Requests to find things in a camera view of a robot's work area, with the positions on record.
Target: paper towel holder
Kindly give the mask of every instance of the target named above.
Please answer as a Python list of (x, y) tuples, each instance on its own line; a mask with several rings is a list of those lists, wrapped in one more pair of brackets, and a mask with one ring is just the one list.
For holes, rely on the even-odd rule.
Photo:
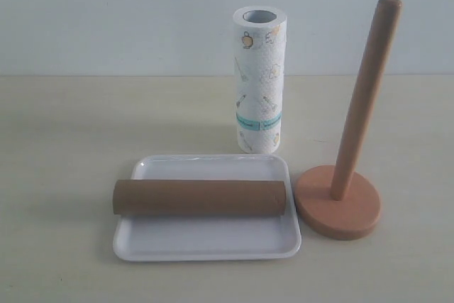
[(313, 230), (329, 238), (362, 238), (372, 232), (380, 218), (380, 196), (355, 172), (355, 166), (401, 9), (400, 0), (377, 2), (336, 166), (311, 168), (297, 182), (294, 198), (299, 214)]

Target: holder base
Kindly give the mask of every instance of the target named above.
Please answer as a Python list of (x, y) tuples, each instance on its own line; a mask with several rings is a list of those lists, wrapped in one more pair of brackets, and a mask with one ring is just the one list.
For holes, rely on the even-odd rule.
[(294, 191), (298, 212), (315, 232), (350, 241), (372, 232), (380, 217), (377, 190), (358, 173), (353, 174), (344, 200), (330, 196), (334, 166), (318, 166), (301, 175)]

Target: rectangular tray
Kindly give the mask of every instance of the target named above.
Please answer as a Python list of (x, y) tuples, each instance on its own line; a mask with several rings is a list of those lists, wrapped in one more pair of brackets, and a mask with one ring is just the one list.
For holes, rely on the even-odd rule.
[(301, 245), (289, 171), (274, 155), (156, 155), (142, 159), (132, 179), (281, 180), (283, 216), (121, 216), (113, 250), (128, 261), (246, 260), (293, 256)]

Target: paper towel roll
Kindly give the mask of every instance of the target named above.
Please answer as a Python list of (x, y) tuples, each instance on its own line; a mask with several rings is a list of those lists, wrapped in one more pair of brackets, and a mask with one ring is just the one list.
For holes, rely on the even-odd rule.
[(247, 153), (273, 153), (281, 138), (287, 17), (248, 6), (233, 22), (238, 144)]

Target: table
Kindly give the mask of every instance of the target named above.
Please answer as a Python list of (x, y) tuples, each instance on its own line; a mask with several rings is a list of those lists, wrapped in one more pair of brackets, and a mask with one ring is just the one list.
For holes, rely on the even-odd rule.
[[(292, 181), (334, 163), (354, 76), (287, 77)], [(285, 260), (126, 263), (111, 193), (146, 155), (241, 153), (232, 77), (0, 77), (0, 302), (452, 302), (454, 77), (385, 76), (358, 171), (382, 219), (358, 241), (301, 221)]]

